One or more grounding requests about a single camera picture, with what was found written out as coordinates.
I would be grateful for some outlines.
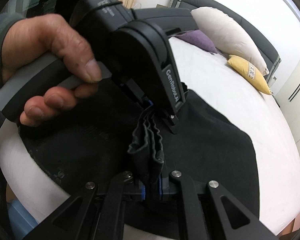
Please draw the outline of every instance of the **folded cloth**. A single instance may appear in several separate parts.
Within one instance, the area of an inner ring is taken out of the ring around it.
[[[164,165],[194,180],[219,181],[259,217],[259,187],[250,137],[189,90],[177,114],[176,134],[153,106],[143,110],[111,80],[73,111],[41,127],[20,127],[21,138],[42,170],[69,194],[87,181],[106,182],[132,170],[146,186],[142,203],[127,202],[125,223],[178,239],[176,203],[158,199]]]

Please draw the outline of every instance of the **white bed sheet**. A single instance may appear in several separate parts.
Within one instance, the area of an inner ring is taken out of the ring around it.
[[[300,212],[300,159],[279,107],[272,96],[258,92],[228,67],[223,55],[176,38],[170,44],[181,80],[251,137],[259,174],[260,221],[278,234]],[[8,120],[0,129],[0,167],[15,195],[39,222],[68,198],[29,156],[16,125]],[[124,239],[167,238],[125,226]]]

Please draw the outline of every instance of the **white wall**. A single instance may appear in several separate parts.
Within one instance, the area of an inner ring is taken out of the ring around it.
[[[142,8],[170,0],[136,0]],[[276,94],[300,60],[300,22],[283,0],[216,0],[254,25],[276,48],[282,62],[271,87]]]

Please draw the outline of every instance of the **yellow pillow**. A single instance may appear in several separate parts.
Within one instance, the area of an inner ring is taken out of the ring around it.
[[[252,86],[260,92],[271,95],[270,88],[261,72],[248,60],[235,55],[229,55],[228,64],[242,75]]]

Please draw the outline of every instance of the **purple pillow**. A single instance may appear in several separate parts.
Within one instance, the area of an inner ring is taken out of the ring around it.
[[[204,49],[208,52],[218,53],[212,40],[210,40],[209,37],[200,30],[187,32],[182,35],[177,35],[176,38],[186,41],[186,42],[188,42],[194,46],[197,46],[200,49]]]

